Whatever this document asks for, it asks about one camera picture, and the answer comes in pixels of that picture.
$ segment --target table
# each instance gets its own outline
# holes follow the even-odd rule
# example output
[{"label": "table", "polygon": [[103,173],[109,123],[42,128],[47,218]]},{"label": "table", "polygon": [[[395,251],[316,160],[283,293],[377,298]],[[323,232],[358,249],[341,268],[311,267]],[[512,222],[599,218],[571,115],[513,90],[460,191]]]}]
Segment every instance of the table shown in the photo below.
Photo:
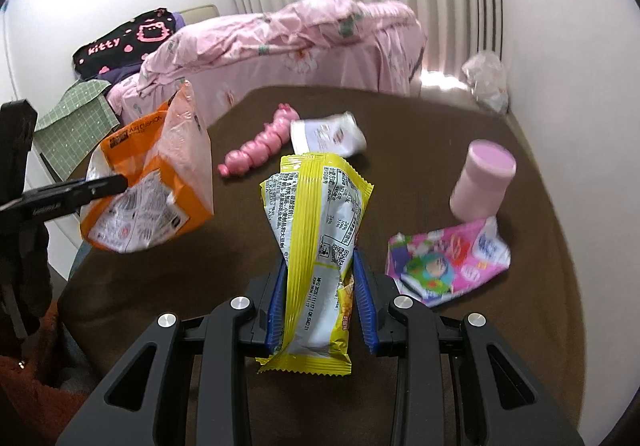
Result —
[{"label": "table", "polygon": [[[473,139],[509,149],[518,171],[498,214],[511,247],[510,270],[436,309],[462,318],[486,315],[577,424],[584,378],[582,311],[562,232],[536,166],[503,119],[420,98],[330,88],[256,90],[209,129],[214,166],[251,139],[288,102],[303,118],[351,111],[368,142],[350,161],[375,185],[358,244],[382,271],[395,233],[455,225],[449,195]],[[290,145],[281,155],[291,153]],[[209,313],[268,272],[280,252],[262,209],[258,184],[277,172],[273,158],[241,179],[214,175],[213,219],[196,231],[129,255],[92,250],[60,299],[60,314],[89,360],[104,374],[159,314]],[[344,378],[287,372],[257,375],[248,362],[254,445],[387,445],[396,360],[374,358],[357,318],[351,323],[353,373]],[[447,437],[454,432],[446,390]]]}]

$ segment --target green grid cloth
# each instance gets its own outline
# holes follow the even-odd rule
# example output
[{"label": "green grid cloth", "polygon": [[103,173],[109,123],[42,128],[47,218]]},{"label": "green grid cloth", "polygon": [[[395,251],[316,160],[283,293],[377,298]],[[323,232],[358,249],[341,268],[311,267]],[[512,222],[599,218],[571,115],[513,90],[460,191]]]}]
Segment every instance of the green grid cloth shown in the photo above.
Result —
[{"label": "green grid cloth", "polygon": [[99,79],[76,82],[36,124],[33,137],[62,180],[119,124],[102,94],[108,86]]}]

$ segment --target pink bedsheet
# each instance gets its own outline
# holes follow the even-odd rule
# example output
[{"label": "pink bedsheet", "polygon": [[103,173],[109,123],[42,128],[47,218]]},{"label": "pink bedsheet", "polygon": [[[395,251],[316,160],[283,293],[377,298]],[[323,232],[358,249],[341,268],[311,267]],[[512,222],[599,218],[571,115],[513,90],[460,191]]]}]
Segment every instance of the pink bedsheet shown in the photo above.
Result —
[{"label": "pink bedsheet", "polygon": [[107,96],[129,123],[193,85],[207,126],[263,86],[325,85],[408,95],[426,36],[403,3],[300,0],[273,14],[221,16],[176,32]]}]

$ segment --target metal bolt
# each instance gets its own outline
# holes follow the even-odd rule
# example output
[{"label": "metal bolt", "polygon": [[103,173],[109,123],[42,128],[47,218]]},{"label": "metal bolt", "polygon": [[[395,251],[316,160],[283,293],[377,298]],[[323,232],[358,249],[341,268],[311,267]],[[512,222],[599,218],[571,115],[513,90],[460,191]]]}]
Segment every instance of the metal bolt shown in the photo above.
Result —
[{"label": "metal bolt", "polygon": [[486,323],[486,318],[477,312],[469,314],[467,319],[469,320],[469,324],[474,327],[482,327]]},{"label": "metal bolt", "polygon": [[409,296],[396,296],[394,305],[399,309],[409,309],[414,305],[414,301]]},{"label": "metal bolt", "polygon": [[175,324],[176,317],[167,312],[167,314],[163,314],[158,318],[158,325],[164,328],[172,327]]},{"label": "metal bolt", "polygon": [[231,300],[231,307],[236,310],[242,310],[249,307],[251,301],[246,296],[237,296]]}]

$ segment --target pink sausage-shaped toy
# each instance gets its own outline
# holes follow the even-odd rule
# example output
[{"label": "pink sausage-shaped toy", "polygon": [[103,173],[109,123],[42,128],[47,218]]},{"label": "pink sausage-shaped toy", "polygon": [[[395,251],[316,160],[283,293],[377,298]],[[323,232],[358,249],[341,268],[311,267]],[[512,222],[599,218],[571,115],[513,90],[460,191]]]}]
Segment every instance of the pink sausage-shaped toy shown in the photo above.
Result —
[{"label": "pink sausage-shaped toy", "polygon": [[255,139],[245,142],[239,150],[232,150],[225,156],[225,163],[218,165],[218,173],[223,177],[241,176],[251,168],[262,166],[282,145],[289,141],[291,121],[300,119],[300,115],[288,104],[278,105],[273,114],[273,122],[264,125],[264,131]]}]

